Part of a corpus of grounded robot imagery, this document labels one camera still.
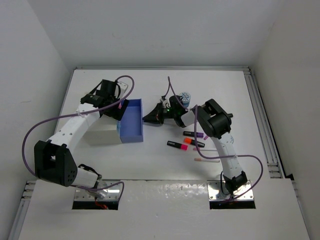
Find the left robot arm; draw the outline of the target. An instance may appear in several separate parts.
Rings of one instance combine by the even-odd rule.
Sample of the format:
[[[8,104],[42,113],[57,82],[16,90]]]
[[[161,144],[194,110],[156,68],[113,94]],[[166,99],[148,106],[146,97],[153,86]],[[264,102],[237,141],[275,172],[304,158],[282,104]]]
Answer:
[[[47,141],[34,146],[35,175],[44,181],[64,187],[96,189],[101,175],[93,168],[77,165],[73,152],[88,129],[102,116],[120,121],[129,101],[128,85],[119,79],[101,80],[80,99],[76,112]]]

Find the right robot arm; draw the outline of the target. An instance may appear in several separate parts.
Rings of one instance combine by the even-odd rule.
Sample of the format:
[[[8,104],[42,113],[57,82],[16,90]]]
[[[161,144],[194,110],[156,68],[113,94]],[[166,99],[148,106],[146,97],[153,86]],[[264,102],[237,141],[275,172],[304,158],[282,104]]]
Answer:
[[[182,103],[182,97],[177,95],[171,96],[169,100],[162,99],[142,120],[145,123],[162,125],[165,119],[173,119],[181,128],[197,121],[213,141],[221,157],[225,188],[232,194],[248,181],[236,156],[230,134],[233,115],[227,113],[214,99],[209,99],[195,109],[186,109]]]

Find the blue drawer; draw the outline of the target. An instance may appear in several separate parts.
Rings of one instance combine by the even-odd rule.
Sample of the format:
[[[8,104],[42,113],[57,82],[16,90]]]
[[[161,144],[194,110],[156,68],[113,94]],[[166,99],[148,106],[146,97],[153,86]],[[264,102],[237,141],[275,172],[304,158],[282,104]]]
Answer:
[[[124,115],[117,123],[117,132],[123,144],[144,141],[142,99],[130,99]]]

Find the blue patterned tape roll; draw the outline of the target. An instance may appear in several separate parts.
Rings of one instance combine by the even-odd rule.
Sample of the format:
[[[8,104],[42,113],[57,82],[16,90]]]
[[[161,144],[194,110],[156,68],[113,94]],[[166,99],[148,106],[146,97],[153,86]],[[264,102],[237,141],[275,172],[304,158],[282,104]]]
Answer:
[[[179,94],[179,96],[180,96],[180,99],[181,99],[181,102],[182,102],[183,106],[185,108],[188,108],[189,105],[190,105],[190,101],[191,101],[190,93],[184,91],[184,92],[181,92]]]

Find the white drawer cabinet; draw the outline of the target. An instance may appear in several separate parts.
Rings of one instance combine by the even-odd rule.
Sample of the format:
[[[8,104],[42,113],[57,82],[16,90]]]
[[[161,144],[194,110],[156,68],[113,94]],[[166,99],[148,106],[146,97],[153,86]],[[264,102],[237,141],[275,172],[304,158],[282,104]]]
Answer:
[[[99,118],[84,134],[84,140],[90,146],[122,144],[118,121],[108,117]]]

